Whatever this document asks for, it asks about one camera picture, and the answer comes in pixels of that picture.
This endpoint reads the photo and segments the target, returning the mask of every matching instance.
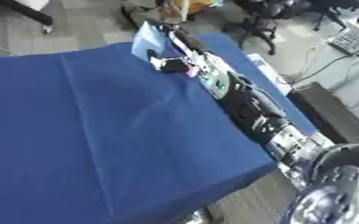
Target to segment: black mechanical part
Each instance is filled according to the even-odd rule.
[[[359,224],[359,168],[336,167],[299,196],[282,224]]]
[[[244,134],[265,146],[288,124],[285,112],[250,80],[228,76],[229,91],[218,103]]]
[[[313,183],[325,173],[344,165],[359,168],[359,144],[341,144],[324,150],[309,167],[307,182]]]

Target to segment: chair leg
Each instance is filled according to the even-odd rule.
[[[314,31],[317,32],[320,30],[320,27],[321,27],[322,21],[324,21],[324,18],[325,18],[325,15],[321,14],[319,20],[317,20],[317,22],[316,22],[316,26],[313,28]]]
[[[343,23],[343,21],[341,21],[339,17],[336,14],[334,14],[332,11],[328,10],[324,13],[324,15],[328,17],[331,21],[336,22],[338,25],[340,25],[343,30],[347,28],[347,26]]]
[[[27,7],[14,0],[0,1],[0,4],[13,11],[17,11],[28,18],[38,21],[43,25],[47,25],[47,26],[53,25],[53,19],[51,17],[47,16],[46,14],[40,11],[33,10],[32,8]]]
[[[261,31],[255,31],[253,33],[254,36],[261,38],[267,45],[270,47],[270,51],[268,52],[270,55],[274,55],[276,53],[276,46],[272,42],[272,39],[269,38],[265,33]]]

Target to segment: table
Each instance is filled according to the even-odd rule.
[[[316,131],[227,36],[202,39]],[[196,79],[130,43],[0,58],[0,224],[171,223],[274,167]]]
[[[350,19],[346,21],[346,23],[349,29],[354,29],[355,31],[359,32],[359,23],[357,23],[356,20],[357,18]],[[311,74],[314,74],[331,61],[337,60],[346,55],[330,46],[327,43],[329,40],[329,38],[323,39],[320,43],[320,46],[316,49],[315,52],[311,54],[313,55],[313,58],[310,60],[309,67],[302,75],[302,77],[307,77]],[[302,81],[300,85],[316,81],[319,82],[324,88],[332,91],[337,88],[341,88],[357,77],[359,77],[359,57],[352,56],[336,61],[333,65],[324,69],[314,77]]]

